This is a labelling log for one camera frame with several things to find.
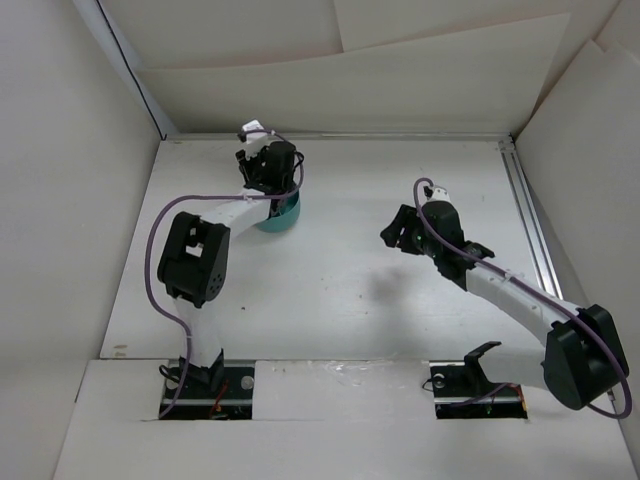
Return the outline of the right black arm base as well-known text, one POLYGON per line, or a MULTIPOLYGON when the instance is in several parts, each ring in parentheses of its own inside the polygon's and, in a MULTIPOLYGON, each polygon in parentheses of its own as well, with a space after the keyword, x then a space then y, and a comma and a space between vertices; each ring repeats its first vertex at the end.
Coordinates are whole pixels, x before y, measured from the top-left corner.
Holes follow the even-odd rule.
POLYGON ((421 388, 433 394, 438 420, 528 418, 521 386, 489 381, 480 365, 480 359, 500 345, 490 341, 471 350, 462 360, 429 362, 430 376, 421 388))

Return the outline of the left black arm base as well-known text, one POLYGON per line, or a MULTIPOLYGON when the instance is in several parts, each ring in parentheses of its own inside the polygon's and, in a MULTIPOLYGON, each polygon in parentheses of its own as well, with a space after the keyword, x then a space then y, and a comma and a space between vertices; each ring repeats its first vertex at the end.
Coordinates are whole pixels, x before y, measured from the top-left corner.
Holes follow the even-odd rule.
POLYGON ((159 367, 163 393, 160 420, 251 420, 255 361, 227 361, 220 354, 210 368, 190 365, 178 390, 184 358, 159 367))

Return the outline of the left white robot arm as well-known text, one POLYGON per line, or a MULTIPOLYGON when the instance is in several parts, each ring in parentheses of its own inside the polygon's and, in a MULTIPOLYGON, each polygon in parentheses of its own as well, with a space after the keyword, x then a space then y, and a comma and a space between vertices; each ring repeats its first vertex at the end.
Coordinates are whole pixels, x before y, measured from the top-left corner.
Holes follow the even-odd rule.
POLYGON ((157 277, 189 329, 190 354, 181 359, 188 384, 201 396, 222 387, 223 347, 211 304, 222 292, 233 239, 255 227, 279 233, 300 214, 303 154, 288 141, 247 144, 236 153, 244 179, 241 192, 196 215, 178 213, 160 256, 157 277))

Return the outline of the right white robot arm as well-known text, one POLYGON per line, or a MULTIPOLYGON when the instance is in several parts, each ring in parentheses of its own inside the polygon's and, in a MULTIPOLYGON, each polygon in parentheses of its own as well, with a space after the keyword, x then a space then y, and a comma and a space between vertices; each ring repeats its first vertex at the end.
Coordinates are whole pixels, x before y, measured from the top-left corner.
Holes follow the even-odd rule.
POLYGON ((481 298, 527 330, 539 343, 527 354, 491 357, 482 352, 462 369, 473 393, 518 383, 548 391, 561 405, 581 410, 620 387, 626 417, 632 408, 629 365, 612 315, 554 297, 494 263, 494 252, 466 239, 458 211, 447 200, 399 207, 380 237, 404 253, 426 256, 439 274, 481 298))

